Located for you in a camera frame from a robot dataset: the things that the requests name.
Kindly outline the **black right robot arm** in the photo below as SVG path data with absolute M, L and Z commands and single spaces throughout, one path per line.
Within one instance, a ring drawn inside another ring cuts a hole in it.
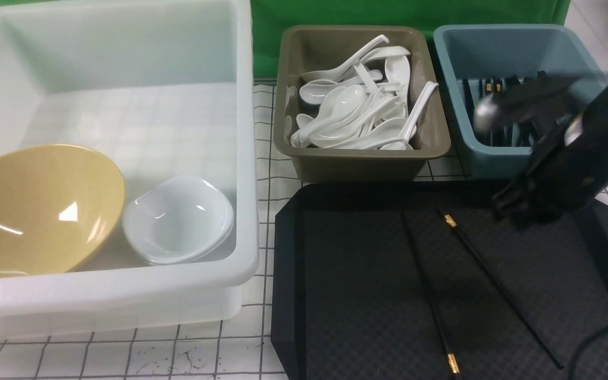
M 548 224 L 589 204 L 608 187 L 608 85 L 566 125 L 557 118 L 576 99 L 570 87 L 596 73 L 549 74 L 479 102 L 477 131 L 535 120 L 549 127 L 524 168 L 491 200 L 497 221 L 518 229 Z

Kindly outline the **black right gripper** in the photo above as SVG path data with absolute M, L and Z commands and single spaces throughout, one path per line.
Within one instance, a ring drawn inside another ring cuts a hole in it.
M 533 147 L 526 166 L 492 197 L 495 221 L 509 220 L 516 227 L 531 227 L 557 221 L 574 211 L 559 194 L 571 144 L 564 137 L 545 137 Z

